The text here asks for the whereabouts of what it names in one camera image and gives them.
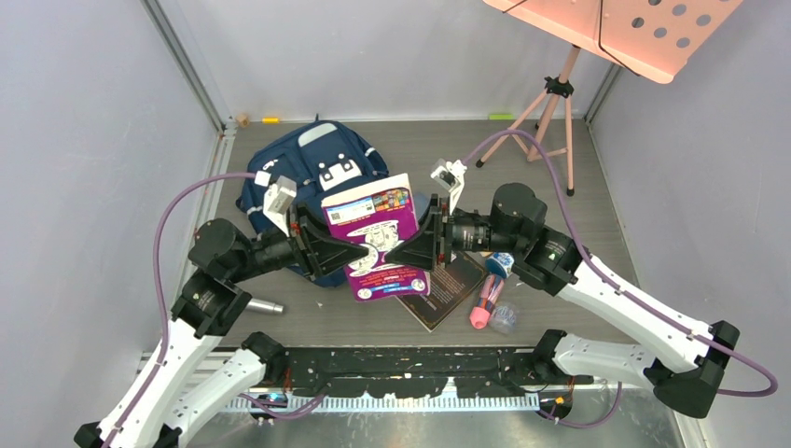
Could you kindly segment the dark brown hardcover book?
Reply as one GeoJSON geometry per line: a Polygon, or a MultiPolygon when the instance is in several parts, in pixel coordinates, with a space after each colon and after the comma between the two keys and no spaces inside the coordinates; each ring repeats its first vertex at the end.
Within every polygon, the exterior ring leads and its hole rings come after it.
{"type": "Polygon", "coordinates": [[[454,310],[479,291],[486,268],[465,252],[451,254],[451,262],[430,273],[428,295],[397,296],[400,304],[428,332],[437,329],[454,310]]]}

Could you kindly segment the purple paperback book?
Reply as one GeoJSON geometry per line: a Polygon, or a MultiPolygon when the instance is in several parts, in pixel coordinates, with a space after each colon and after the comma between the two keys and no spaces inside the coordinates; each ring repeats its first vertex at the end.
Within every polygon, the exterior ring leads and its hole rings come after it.
{"type": "Polygon", "coordinates": [[[325,197],[321,207],[330,234],[364,249],[343,270],[358,302],[430,292],[430,274],[387,261],[418,230],[409,176],[368,182],[325,197]]]}

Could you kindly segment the navy blue backpack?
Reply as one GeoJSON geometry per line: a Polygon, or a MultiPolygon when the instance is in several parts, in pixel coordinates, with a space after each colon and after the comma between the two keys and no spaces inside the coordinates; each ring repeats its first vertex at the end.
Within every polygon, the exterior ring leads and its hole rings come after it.
{"type": "Polygon", "coordinates": [[[295,203],[322,217],[329,195],[385,178],[389,169],[377,149],[346,125],[317,119],[259,150],[247,164],[251,173],[296,182],[295,203]]]}

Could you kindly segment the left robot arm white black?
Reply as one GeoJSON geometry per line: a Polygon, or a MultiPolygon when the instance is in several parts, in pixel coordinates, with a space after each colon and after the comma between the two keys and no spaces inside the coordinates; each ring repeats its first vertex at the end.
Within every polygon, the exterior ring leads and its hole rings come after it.
{"type": "Polygon", "coordinates": [[[188,253],[197,270],[173,304],[160,346],[111,413],[77,430],[77,446],[185,447],[243,391],[284,379],[283,346],[258,331],[208,379],[185,390],[252,299],[239,283],[295,264],[310,278],[323,276],[368,253],[332,237],[306,207],[297,206],[292,214],[285,230],[272,229],[256,241],[224,218],[197,230],[188,253]]]}

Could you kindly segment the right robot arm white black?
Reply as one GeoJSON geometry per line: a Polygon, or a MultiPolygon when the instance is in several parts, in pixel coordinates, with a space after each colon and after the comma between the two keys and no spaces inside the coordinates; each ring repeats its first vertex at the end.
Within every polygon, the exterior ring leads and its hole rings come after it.
{"type": "Polygon", "coordinates": [[[449,200],[433,196],[418,231],[385,258],[431,271],[452,251],[507,253],[522,283],[591,311],[633,340],[607,343],[548,329],[532,359],[538,379],[551,384],[588,375],[637,385],[678,413],[706,417],[740,331],[725,320],[705,323],[660,303],[547,226],[547,210],[522,183],[500,186],[487,216],[452,211],[449,200]]]}

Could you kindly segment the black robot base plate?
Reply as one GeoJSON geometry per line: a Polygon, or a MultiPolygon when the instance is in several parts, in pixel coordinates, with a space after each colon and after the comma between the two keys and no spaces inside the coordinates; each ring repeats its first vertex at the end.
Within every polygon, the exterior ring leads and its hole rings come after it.
{"type": "Polygon", "coordinates": [[[590,385],[522,347],[293,347],[268,365],[260,386],[299,397],[435,398],[454,386],[460,398],[520,397],[545,385],[590,385]]]}

